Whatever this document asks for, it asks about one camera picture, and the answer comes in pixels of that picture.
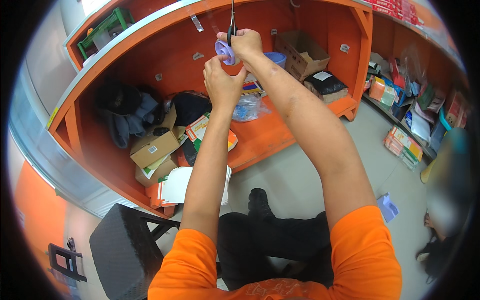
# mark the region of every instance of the open cardboard box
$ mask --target open cardboard box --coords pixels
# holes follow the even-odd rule
[[[325,69],[330,56],[305,32],[287,31],[276,36],[275,51],[287,56],[285,70],[299,81]],[[302,53],[308,52],[311,61]]]
[[[174,126],[176,119],[177,112],[175,106],[172,105],[162,124],[151,127],[144,137],[133,143],[130,158],[138,167],[143,169],[180,147],[179,128]],[[166,127],[169,131],[161,136],[155,136],[153,130],[158,127]]]

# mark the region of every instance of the green plastic rack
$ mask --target green plastic rack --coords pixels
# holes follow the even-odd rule
[[[113,10],[112,14],[108,16],[107,19],[103,20],[103,22],[100,23],[97,27],[95,27],[95,29],[89,35],[87,35],[87,37],[83,41],[77,44],[85,60],[87,59],[87,54],[85,53],[85,49],[87,49],[93,44],[93,37],[98,33],[103,32],[104,30],[112,29],[118,24],[121,25],[123,30],[127,29],[128,27],[127,27],[127,22],[125,21],[125,18],[129,18],[130,23],[132,24],[135,23],[135,21],[133,20],[132,14],[128,9],[117,7],[116,9]]]

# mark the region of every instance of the orange wall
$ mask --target orange wall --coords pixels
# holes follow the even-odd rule
[[[66,286],[47,272],[50,263],[45,251],[48,251],[49,243],[65,247],[63,232],[67,202],[55,195],[55,190],[27,161],[20,171],[14,200],[17,208],[25,215],[24,234],[32,254],[57,289],[65,290]]]

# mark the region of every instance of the black pants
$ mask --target black pants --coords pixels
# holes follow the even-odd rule
[[[285,278],[269,263],[267,256],[306,262],[305,268],[290,276],[329,287],[333,283],[332,247],[325,212],[316,218],[259,221],[241,213],[229,213],[218,222],[218,258],[222,278],[229,290],[267,280]]]

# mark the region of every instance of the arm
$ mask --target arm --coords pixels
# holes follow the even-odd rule
[[[235,54],[260,81],[320,175],[330,230],[357,208],[376,205],[360,156],[342,122],[314,94],[263,54],[257,32],[243,29],[237,34],[231,38]],[[226,36],[217,35],[222,40]]]
[[[204,83],[212,101],[212,112],[188,182],[180,225],[180,229],[200,231],[214,244],[227,173],[228,131],[247,76],[243,68],[237,76],[230,77],[220,64],[226,59],[219,55],[205,63]]]

